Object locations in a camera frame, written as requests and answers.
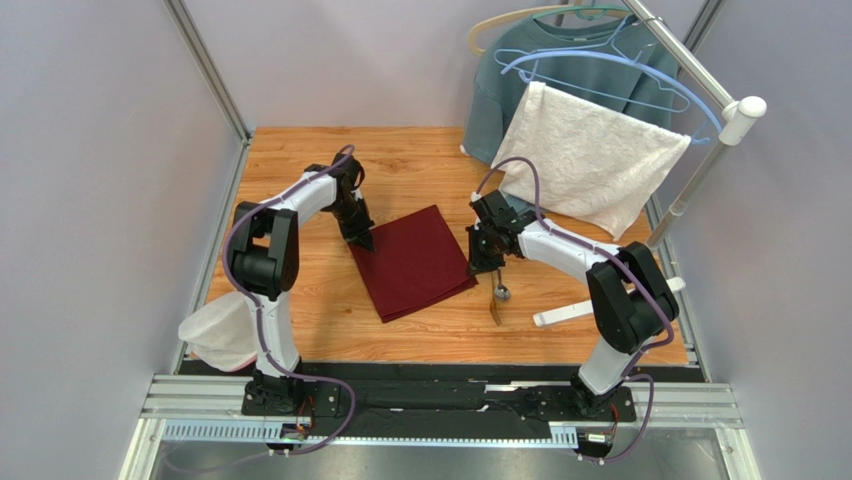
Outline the dark red cloth napkin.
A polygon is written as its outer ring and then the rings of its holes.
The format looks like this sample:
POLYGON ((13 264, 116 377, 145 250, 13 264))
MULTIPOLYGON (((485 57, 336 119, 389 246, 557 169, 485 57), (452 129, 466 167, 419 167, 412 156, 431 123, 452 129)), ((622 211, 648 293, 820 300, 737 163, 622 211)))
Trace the dark red cloth napkin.
POLYGON ((431 205, 372 230, 350 251, 380 320, 389 323, 478 285, 441 211, 431 205))

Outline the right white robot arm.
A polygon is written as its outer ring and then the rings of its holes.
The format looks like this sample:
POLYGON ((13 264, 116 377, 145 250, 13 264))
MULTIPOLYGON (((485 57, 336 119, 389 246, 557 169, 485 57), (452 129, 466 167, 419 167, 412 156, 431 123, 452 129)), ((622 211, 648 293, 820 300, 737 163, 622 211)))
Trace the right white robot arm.
POLYGON ((679 316, 654 255, 641 242, 595 242, 533 212, 519 213, 498 191, 473 193, 470 206, 476 220, 466 229, 469 275, 496 272, 512 255, 587 286, 600 338, 571 378, 568 404, 581 417, 601 415, 640 354, 679 316))

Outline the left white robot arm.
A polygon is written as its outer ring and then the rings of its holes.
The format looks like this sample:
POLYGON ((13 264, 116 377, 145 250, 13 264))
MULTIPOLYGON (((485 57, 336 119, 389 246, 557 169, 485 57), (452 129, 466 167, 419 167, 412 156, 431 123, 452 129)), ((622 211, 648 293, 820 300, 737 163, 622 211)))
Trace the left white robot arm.
POLYGON ((253 317, 257 348, 243 414, 288 416, 307 404, 306 386, 317 379, 301 371, 290 306, 300 268, 299 231, 315 215, 328 212, 348 245, 375 252, 375 223, 360 191, 364 176, 354 147, 346 145, 331 165, 313 164, 281 193, 235 208, 221 263, 253 317))

